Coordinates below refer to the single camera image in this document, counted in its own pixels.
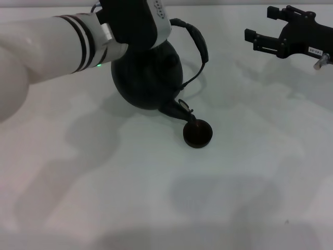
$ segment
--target small bowl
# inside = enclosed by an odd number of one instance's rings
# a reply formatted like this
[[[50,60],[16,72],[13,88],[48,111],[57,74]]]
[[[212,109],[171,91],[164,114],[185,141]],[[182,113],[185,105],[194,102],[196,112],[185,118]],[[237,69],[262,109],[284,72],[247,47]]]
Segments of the small bowl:
[[[206,147],[213,138],[212,127],[203,120],[188,122],[183,131],[184,140],[190,147]]]

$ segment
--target black stripe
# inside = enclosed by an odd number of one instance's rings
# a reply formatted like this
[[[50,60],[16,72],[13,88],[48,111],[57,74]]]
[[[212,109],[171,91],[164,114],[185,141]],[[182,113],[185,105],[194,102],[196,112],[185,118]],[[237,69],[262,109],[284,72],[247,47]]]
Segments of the black stripe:
[[[87,57],[87,47],[85,46],[85,40],[84,40],[83,34],[82,34],[80,28],[75,24],[75,22],[73,22],[68,17],[64,17],[64,16],[57,16],[57,17],[60,17],[63,20],[66,20],[70,25],[72,25],[72,27],[74,28],[74,30],[77,32],[77,34],[79,36],[79,39],[81,42],[81,48],[82,48],[82,58],[81,58],[81,63],[79,65],[78,69],[73,72],[73,73],[76,73],[83,67],[85,59]]]
[[[100,65],[100,64],[103,63],[103,61],[105,60],[107,54],[108,54],[108,48],[105,49],[104,54],[103,54],[101,60],[98,62],[97,65]]]
[[[84,30],[85,34],[87,35],[87,38],[88,38],[89,48],[90,48],[90,55],[89,55],[89,60],[87,62],[87,65],[83,69],[80,70],[80,71],[82,71],[82,70],[85,70],[86,68],[88,68],[91,65],[91,63],[92,63],[92,61],[95,57],[95,54],[96,54],[95,40],[94,40],[94,37],[93,37],[90,29],[87,27],[87,25],[85,25],[85,23],[80,18],[78,18],[76,16],[70,16],[70,15],[66,15],[66,16],[71,17],[76,22],[78,22],[82,26],[82,28],[83,28],[83,30]]]

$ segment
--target teapot spout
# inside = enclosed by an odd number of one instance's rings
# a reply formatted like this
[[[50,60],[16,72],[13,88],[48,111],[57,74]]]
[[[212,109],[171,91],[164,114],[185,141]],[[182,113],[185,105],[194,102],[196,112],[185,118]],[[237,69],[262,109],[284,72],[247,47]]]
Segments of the teapot spout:
[[[164,104],[162,107],[159,108],[159,111],[169,117],[184,120],[187,122],[192,122],[196,120],[196,117],[191,113],[191,111],[185,109],[182,105],[176,102],[176,100],[172,100]]]

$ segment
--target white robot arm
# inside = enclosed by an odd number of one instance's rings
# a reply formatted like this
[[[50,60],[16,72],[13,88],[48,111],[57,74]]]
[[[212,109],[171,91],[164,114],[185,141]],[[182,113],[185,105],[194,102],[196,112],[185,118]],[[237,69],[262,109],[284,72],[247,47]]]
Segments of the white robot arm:
[[[129,2],[133,6],[125,15]],[[0,24],[0,122],[20,108],[30,84],[117,60],[129,48],[156,47],[171,33],[160,0],[101,3],[103,10],[98,13]],[[133,13],[140,7],[145,13],[139,13],[138,22]]]

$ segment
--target white table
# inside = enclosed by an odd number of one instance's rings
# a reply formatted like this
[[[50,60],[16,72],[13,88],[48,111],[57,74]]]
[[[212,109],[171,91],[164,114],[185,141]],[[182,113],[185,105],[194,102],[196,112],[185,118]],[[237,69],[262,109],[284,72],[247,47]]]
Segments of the white table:
[[[297,7],[333,26],[333,6]],[[0,249],[331,249],[333,68],[254,52],[244,29],[285,25],[266,8],[168,7],[209,47],[184,96],[213,126],[204,149],[185,144],[183,122],[124,101],[109,64],[31,86],[0,125]],[[84,11],[1,9],[0,21]],[[198,52],[185,30],[170,41],[189,79]]]

